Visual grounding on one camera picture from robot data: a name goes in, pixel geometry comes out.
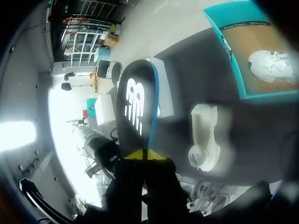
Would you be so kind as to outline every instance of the white shelving unit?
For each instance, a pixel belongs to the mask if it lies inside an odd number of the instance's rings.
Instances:
[[[95,67],[94,54],[100,47],[102,34],[90,32],[77,32],[70,34],[66,44],[65,55],[67,55],[66,67]]]

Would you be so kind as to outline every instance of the teal box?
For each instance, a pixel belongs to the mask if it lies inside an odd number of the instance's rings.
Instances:
[[[275,80],[274,84],[260,81],[251,73],[248,64],[246,65],[248,71],[244,72],[244,70],[246,70],[244,69],[245,61],[240,61],[240,57],[238,56],[242,56],[242,54],[240,54],[238,51],[244,48],[244,55],[246,55],[246,53],[250,52],[248,47],[250,43],[252,43],[252,49],[251,53],[248,53],[249,55],[258,50],[278,52],[283,50],[283,53],[286,52],[285,46],[282,44],[283,41],[279,39],[279,36],[276,34],[275,29],[271,26],[269,19],[255,5],[254,2],[228,2],[205,8],[203,11],[228,55],[233,73],[235,75],[240,99],[252,99],[255,101],[258,100],[260,102],[277,102],[298,99],[298,86],[288,84],[284,80]],[[244,36],[247,38],[252,37],[251,40],[249,39],[249,41],[242,42],[238,36],[235,36],[235,42],[231,39],[228,39],[229,37],[225,33],[230,30],[235,32],[234,34],[237,34],[237,29],[238,32],[241,32],[240,30],[246,31]],[[265,31],[253,33],[255,32],[254,30],[261,29],[264,29]],[[266,35],[267,33],[269,33],[267,39],[263,38],[262,35]],[[248,63],[248,57],[249,56],[247,55],[244,56],[243,60],[247,60],[246,63]]]
[[[96,98],[91,98],[91,99],[87,100],[87,113],[88,113],[88,116],[90,118],[95,118],[96,117],[95,109],[94,109],[94,105],[95,105],[96,101],[97,101]]]

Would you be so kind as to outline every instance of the table surface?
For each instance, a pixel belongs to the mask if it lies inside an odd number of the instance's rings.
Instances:
[[[173,159],[177,172],[193,179],[249,186],[282,178],[282,161],[295,146],[294,138],[284,140],[297,130],[296,102],[262,105],[240,100],[229,61],[212,30],[195,34],[155,57],[166,67],[174,116],[157,120],[152,150]],[[221,175],[197,170],[188,161],[194,144],[191,110],[199,103],[219,104],[232,111],[228,136],[234,151],[221,151],[216,165],[218,170],[226,168]],[[121,150],[123,155],[132,153],[130,145],[122,145]]]

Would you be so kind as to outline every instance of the floor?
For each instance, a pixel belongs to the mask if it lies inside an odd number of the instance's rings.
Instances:
[[[124,10],[123,33],[111,59],[125,68],[211,27],[202,9],[225,0],[141,0]]]

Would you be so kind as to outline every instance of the box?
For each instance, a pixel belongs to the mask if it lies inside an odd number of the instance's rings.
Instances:
[[[119,36],[108,34],[105,39],[105,45],[115,47],[118,44]]]
[[[258,70],[252,70],[249,56],[253,53],[261,50],[273,56],[275,52],[286,53],[282,37],[253,2],[223,3],[204,9],[204,13],[228,55],[241,99],[262,99],[263,102],[298,99],[298,83],[285,77],[276,78],[272,83],[259,78],[265,68],[269,69],[263,57],[255,62],[261,64]]]
[[[95,118],[95,102],[97,101],[96,98],[90,98],[87,100],[87,111],[88,111],[88,116],[90,118]]]

